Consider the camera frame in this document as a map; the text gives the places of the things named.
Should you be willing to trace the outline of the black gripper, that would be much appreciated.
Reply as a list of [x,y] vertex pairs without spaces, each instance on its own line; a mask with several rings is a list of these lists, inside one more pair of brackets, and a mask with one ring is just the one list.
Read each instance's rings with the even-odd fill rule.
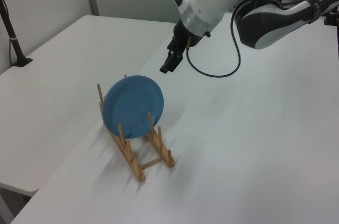
[[183,24],[182,20],[176,23],[173,29],[173,39],[167,46],[168,53],[164,64],[161,66],[160,71],[166,74],[173,72],[183,59],[183,50],[187,47],[189,37],[191,37],[191,47],[196,46],[203,37],[211,37],[209,31],[205,32],[202,36],[191,33]]

